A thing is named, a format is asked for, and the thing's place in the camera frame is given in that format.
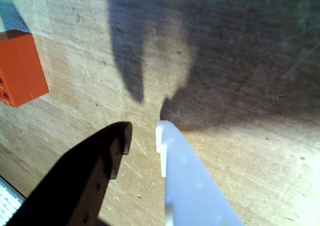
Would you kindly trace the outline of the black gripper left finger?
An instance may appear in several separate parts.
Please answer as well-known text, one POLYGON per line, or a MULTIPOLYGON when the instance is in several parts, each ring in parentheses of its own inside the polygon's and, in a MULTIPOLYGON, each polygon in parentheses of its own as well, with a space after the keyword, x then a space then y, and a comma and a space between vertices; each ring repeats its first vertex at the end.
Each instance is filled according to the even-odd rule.
POLYGON ((133 126, 110 124, 55 163, 8 221, 9 226, 94 226, 110 180, 130 150, 133 126))

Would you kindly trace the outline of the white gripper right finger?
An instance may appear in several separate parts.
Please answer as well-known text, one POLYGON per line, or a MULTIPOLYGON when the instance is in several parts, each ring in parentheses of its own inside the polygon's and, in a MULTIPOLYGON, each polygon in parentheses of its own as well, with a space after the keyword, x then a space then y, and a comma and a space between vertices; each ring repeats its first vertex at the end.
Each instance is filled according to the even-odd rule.
POLYGON ((155 135, 165 178, 165 224, 242 226, 244 223, 181 131, 172 122, 161 120, 155 135))

